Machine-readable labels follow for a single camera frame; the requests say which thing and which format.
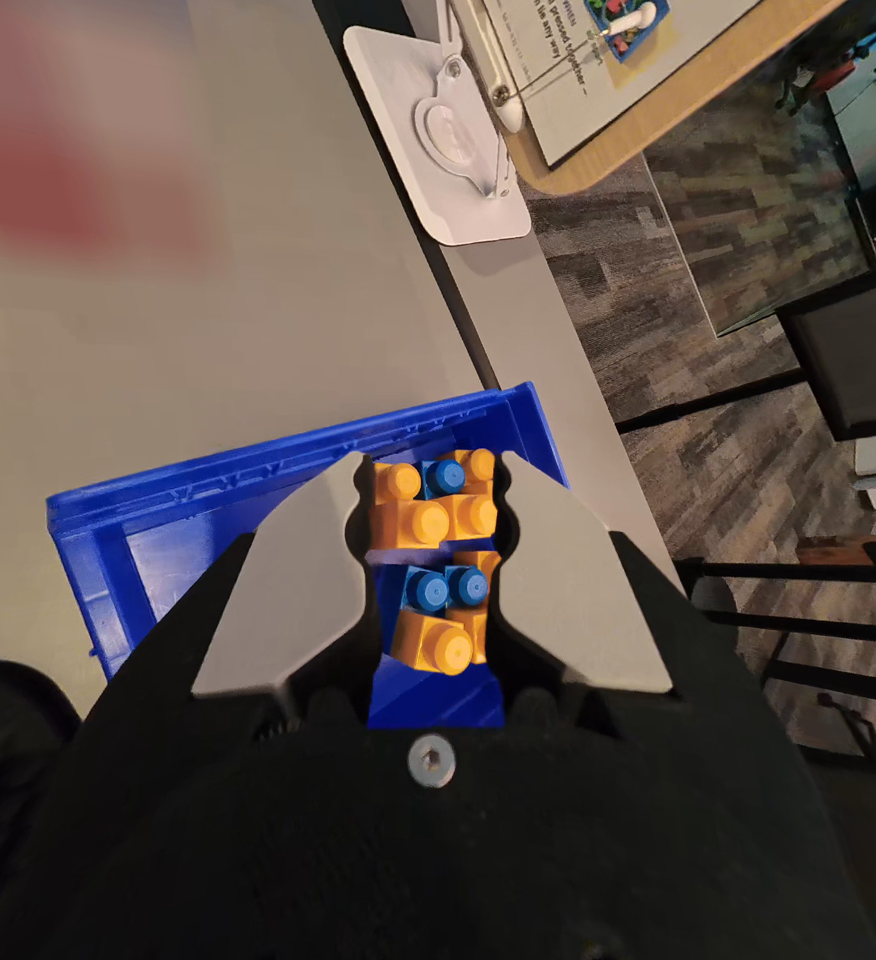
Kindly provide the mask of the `blue plastic bin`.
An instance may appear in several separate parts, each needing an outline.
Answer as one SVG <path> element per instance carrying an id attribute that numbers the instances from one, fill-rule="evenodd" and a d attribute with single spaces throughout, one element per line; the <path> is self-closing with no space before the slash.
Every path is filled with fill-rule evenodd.
<path id="1" fill-rule="evenodd" d="M 535 386 L 484 390 L 176 462 L 47 499 L 48 532 L 111 682 L 228 546 L 351 451 L 374 462 L 513 450 L 570 488 Z"/>

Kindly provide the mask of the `white stand base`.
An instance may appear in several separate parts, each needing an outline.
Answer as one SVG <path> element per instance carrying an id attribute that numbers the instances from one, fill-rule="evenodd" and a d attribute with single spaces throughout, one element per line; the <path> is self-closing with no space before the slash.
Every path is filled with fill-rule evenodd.
<path id="1" fill-rule="evenodd" d="M 446 247 L 526 236 L 531 217 L 505 133 L 524 124 L 484 2 L 435 4 L 436 40 L 364 26 L 348 61 L 424 231 Z"/>

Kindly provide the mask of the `wooden instruction board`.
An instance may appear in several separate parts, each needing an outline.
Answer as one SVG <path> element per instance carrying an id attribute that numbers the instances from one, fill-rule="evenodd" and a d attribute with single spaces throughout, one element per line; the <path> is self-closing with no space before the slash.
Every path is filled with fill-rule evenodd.
<path id="1" fill-rule="evenodd" d="M 520 176 L 578 193 L 838 1 L 449 2 Z"/>

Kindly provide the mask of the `brown wooden plank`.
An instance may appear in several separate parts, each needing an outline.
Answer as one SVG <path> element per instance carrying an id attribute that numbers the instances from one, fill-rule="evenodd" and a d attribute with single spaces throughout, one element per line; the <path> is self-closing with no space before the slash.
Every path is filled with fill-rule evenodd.
<path id="1" fill-rule="evenodd" d="M 876 534 L 806 537 L 798 541 L 796 556 L 803 566 L 870 567 L 866 546 L 871 544 Z"/>

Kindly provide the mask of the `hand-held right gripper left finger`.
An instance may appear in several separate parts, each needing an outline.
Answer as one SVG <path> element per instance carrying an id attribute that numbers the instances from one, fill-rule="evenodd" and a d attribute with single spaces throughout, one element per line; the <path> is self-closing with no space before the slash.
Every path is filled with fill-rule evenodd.
<path id="1" fill-rule="evenodd" d="M 372 571 L 374 468 L 352 451 L 259 524 L 192 684 L 209 698 L 268 693 L 298 713 L 323 690 L 371 712 L 382 630 Z"/>

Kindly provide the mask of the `black easel with grey board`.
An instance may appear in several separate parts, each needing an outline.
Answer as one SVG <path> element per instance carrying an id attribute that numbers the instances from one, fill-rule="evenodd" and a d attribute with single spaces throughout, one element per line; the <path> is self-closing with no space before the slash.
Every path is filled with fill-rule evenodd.
<path id="1" fill-rule="evenodd" d="M 722 562 L 703 558 L 677 560 L 676 569 L 688 594 L 706 579 L 876 584 L 876 539 L 862 545 L 867 562 L 781 563 Z M 876 625 L 815 620 L 779 615 L 744 613 L 738 610 L 706 610 L 712 621 L 733 627 L 776 631 L 780 635 L 802 634 L 819 638 L 876 643 Z M 876 677 L 780 659 L 785 644 L 780 638 L 775 653 L 762 673 L 764 683 L 781 681 L 827 693 L 838 693 L 876 701 Z"/>
<path id="2" fill-rule="evenodd" d="M 786 303 L 777 318 L 797 366 L 628 418 L 615 425 L 618 434 L 805 384 L 836 441 L 876 437 L 876 270 Z"/>

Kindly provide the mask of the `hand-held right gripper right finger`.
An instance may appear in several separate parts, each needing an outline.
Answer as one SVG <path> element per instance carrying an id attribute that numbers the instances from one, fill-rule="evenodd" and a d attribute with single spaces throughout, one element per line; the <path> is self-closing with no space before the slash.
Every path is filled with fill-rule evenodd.
<path id="1" fill-rule="evenodd" d="M 543 691 L 559 714 L 599 719 L 600 694 L 674 688 L 608 526 L 515 451 L 495 462 L 487 660 L 505 716 Z"/>

